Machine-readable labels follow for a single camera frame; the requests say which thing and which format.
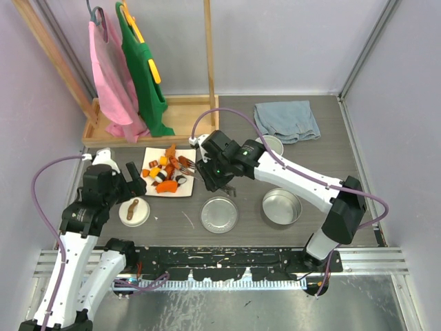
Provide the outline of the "metal tongs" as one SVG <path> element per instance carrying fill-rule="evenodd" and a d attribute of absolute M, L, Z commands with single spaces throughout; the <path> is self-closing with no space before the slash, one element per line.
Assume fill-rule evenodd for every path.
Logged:
<path fill-rule="evenodd" d="M 190 168 L 184 168 L 178 161 L 177 161 L 177 168 L 185 175 L 194 177 L 195 179 L 200 179 L 203 181 L 202 176 L 199 174 L 198 168 L 196 167 L 196 164 L 194 161 L 191 163 Z M 237 193 L 235 192 L 225 192 L 227 196 L 229 197 L 237 197 Z"/>

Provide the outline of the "salmon nigiri toy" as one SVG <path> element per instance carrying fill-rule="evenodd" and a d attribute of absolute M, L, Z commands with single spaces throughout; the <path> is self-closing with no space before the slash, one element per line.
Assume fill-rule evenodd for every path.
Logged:
<path fill-rule="evenodd" d="M 168 192 L 175 193 L 178 187 L 179 184 L 177 181 L 173 181 L 173 180 L 163 181 L 156 186 L 156 192 L 158 194 L 168 193 Z"/>

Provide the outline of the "blue cloth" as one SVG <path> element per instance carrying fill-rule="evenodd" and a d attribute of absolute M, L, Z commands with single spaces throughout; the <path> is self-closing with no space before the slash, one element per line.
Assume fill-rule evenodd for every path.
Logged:
<path fill-rule="evenodd" d="M 283 144 L 321 138 L 309 101 L 279 101 L 254 105 L 254 121 L 262 135 Z"/>

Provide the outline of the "white cylindrical container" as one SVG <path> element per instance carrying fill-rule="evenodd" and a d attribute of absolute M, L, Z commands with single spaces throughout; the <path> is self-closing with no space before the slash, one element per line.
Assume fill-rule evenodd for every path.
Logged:
<path fill-rule="evenodd" d="M 283 155 L 284 147 L 279 139 L 271 135 L 263 135 L 263 140 L 275 154 L 280 156 Z"/>

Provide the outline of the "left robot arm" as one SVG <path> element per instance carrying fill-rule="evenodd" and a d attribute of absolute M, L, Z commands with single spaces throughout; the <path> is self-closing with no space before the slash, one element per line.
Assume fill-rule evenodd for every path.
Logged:
<path fill-rule="evenodd" d="M 60 228 L 55 230 L 44 219 L 59 251 L 44 298 L 34 317 L 20 324 L 20 330 L 91 330 L 96 311 L 115 278 L 138 265 L 134 242 L 111 238 L 99 264 L 90 276 L 85 274 L 110 210 L 144 195 L 146 184 L 132 162 L 126 165 L 132 179 L 126 181 L 109 148 L 80 158 L 91 161 L 91 165 L 83 174 L 76 200 L 62 213 Z"/>

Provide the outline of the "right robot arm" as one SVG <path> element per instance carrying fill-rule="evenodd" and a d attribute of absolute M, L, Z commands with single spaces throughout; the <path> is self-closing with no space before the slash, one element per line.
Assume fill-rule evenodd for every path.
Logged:
<path fill-rule="evenodd" d="M 309 271 L 323 267 L 332 250 L 349 245 L 367 210 L 361 184 L 326 177 L 297 165 L 253 139 L 239 145 L 220 130 L 189 139 L 202 159 L 196 169 L 211 192 L 224 189 L 234 177 L 270 183 L 317 207 L 326 217 L 303 249 L 302 263 Z"/>

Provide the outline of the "round metal tin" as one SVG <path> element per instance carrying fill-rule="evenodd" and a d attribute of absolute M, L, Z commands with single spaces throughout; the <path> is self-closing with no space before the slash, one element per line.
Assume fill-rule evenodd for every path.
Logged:
<path fill-rule="evenodd" d="M 265 216 L 277 225 L 291 225 L 297 222 L 302 214 L 300 199 L 281 188 L 266 193 L 262 208 Z"/>

